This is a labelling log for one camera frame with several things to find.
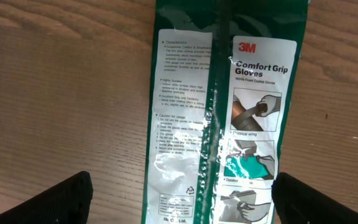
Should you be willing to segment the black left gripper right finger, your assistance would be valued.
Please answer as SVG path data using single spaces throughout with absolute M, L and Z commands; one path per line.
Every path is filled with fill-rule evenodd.
M 291 175 L 281 172 L 272 199 L 284 224 L 358 224 L 358 213 Z

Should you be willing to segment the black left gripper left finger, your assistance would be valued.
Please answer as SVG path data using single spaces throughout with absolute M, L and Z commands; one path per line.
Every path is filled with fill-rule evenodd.
M 0 214 L 0 224 L 86 224 L 93 198 L 90 173 L 81 171 Z

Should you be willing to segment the dark green packet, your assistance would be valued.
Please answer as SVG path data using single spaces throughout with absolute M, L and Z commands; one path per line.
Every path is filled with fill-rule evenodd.
M 308 5 L 155 3 L 143 223 L 273 223 Z

